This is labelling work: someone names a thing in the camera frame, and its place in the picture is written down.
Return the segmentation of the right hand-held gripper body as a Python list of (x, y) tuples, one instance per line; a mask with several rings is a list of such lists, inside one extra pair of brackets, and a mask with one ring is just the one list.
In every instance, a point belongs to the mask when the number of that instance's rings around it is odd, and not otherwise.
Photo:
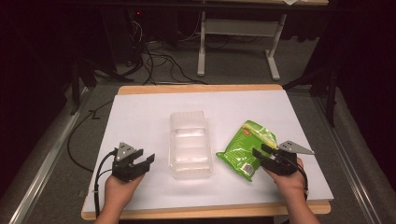
[(274, 154), (267, 154), (268, 160), (262, 162), (262, 167), (277, 175), (292, 175), (297, 171), (297, 155), (314, 155), (311, 149), (292, 141), (286, 141), (277, 146)]

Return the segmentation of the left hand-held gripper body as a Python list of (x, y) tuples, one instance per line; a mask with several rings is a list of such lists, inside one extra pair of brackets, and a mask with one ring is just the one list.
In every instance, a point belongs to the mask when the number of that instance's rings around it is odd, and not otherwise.
[(112, 175), (123, 182), (130, 182), (145, 172), (139, 172), (134, 162), (131, 162), (131, 155), (138, 149), (121, 142), (117, 148), (115, 159), (112, 163)]

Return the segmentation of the green snack bag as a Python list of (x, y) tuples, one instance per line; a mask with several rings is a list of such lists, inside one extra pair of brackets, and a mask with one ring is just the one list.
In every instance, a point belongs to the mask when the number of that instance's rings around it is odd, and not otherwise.
[(257, 149), (263, 156), (271, 158), (271, 154), (262, 150), (262, 145), (276, 149), (276, 136), (265, 127), (252, 120), (247, 120), (236, 132), (228, 146), (216, 156), (228, 164), (237, 174), (251, 182), (260, 160), (253, 153)]

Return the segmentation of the clear plastic container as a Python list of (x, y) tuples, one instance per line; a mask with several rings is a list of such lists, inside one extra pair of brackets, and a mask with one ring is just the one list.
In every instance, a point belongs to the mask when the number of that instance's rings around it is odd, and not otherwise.
[(169, 168), (175, 179), (209, 178), (213, 171), (208, 122), (203, 111), (170, 115)]

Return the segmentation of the person's right hand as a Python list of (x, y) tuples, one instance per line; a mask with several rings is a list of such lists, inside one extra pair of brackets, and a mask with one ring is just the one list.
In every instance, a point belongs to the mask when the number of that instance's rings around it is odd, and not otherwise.
[(302, 192), (305, 197), (306, 181), (299, 171), (292, 175), (277, 175), (267, 169), (265, 169), (265, 172), (274, 179), (276, 187), (283, 199), (285, 196), (290, 195), (293, 192)]

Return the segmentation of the person's left hand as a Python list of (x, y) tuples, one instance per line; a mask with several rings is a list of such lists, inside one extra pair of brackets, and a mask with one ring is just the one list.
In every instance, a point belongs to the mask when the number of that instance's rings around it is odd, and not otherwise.
[(119, 215), (134, 197), (134, 192), (143, 178), (141, 175), (132, 181), (123, 182), (111, 175), (106, 180), (105, 202), (102, 213)]

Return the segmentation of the white paper sheet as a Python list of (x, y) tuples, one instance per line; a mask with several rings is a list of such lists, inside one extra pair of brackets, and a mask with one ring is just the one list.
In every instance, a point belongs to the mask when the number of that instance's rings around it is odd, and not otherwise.
[(141, 148), (154, 163), (127, 208), (130, 211), (193, 208), (210, 205), (278, 203), (273, 179), (258, 170), (250, 180), (220, 159), (209, 178), (178, 180), (168, 166), (170, 116), (201, 111), (208, 121), (210, 146), (224, 150), (237, 130), (253, 120), (272, 132), (278, 142), (309, 145), (288, 95), (284, 91), (218, 91), (130, 94), (116, 96), (97, 164), (108, 170), (107, 153), (121, 142)]

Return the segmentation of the black metal stand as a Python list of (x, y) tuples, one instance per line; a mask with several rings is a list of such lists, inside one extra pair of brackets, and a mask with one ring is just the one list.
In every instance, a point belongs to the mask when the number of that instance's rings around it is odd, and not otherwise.
[(323, 67), (309, 72), (301, 77), (294, 79), (293, 81), (285, 84), (282, 88), (285, 91), (291, 90), (294, 87), (300, 85), (310, 85), (310, 95), (314, 97), (320, 97), (326, 95), (326, 106), (325, 106), (325, 118), (329, 124), (334, 126), (334, 108), (335, 93), (336, 93), (336, 80), (337, 75), (334, 69), (330, 66)]
[(76, 115), (80, 107), (82, 106), (81, 91), (79, 82), (82, 81), (88, 88), (94, 88), (96, 86), (96, 79), (94, 78), (95, 71), (99, 70), (105, 75), (115, 78), (122, 82), (133, 82), (132, 79), (124, 77), (115, 71), (105, 68), (104, 66), (96, 63), (92, 60), (85, 59), (77, 53), (72, 56), (71, 63), (71, 92), (73, 99), (72, 115)]

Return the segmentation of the black computer tower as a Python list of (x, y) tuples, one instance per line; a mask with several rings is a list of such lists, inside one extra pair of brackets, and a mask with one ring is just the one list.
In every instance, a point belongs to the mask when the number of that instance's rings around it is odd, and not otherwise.
[(151, 39), (177, 45), (177, 12), (165, 9), (107, 8), (101, 10), (115, 64), (135, 64)]

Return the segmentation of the aluminium floor rail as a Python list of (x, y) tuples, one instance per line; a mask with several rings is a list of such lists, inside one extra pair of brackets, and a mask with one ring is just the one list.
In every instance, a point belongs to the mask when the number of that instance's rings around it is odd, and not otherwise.
[(92, 91), (93, 88), (88, 87), (80, 90), (79, 105), (74, 105), (71, 91), (66, 92), (66, 105), (39, 139), (7, 191), (10, 201), (7, 203), (9, 214), (5, 219), (6, 224), (26, 223), (63, 153), (66, 138), (77, 123), (81, 108), (89, 100)]
[(335, 128), (330, 124), (326, 117), (326, 109), (325, 105), (322, 103), (321, 99), (318, 97), (314, 97), (312, 99), (321, 119), (324, 121), (327, 131), (332, 139), (332, 142), (335, 144), (335, 151), (338, 157), (338, 160), (341, 162), (341, 167), (343, 169), (344, 175), (347, 179), (349, 186), (354, 194), (354, 197), (357, 200), (357, 203), (363, 213), (367, 224), (381, 224), (381, 220), (378, 217), (377, 212), (375, 211), (372, 201), (368, 195), (366, 187), (364, 187), (361, 179), (358, 176), (356, 169), (353, 166), (353, 163), (349, 156), (347, 155), (347, 151), (344, 148), (344, 145), (341, 141), (341, 138)]

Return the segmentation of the white desk frame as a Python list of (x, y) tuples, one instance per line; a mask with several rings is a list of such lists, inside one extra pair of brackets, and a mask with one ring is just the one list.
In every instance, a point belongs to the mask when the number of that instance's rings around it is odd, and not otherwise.
[(276, 66), (275, 52), (283, 32), (286, 18), (287, 15), (282, 14), (277, 21), (208, 19), (206, 14), (202, 12), (197, 76), (203, 77), (205, 75), (205, 37), (207, 35), (241, 35), (272, 38), (272, 47), (267, 49), (264, 53), (272, 80), (279, 81), (280, 74)]

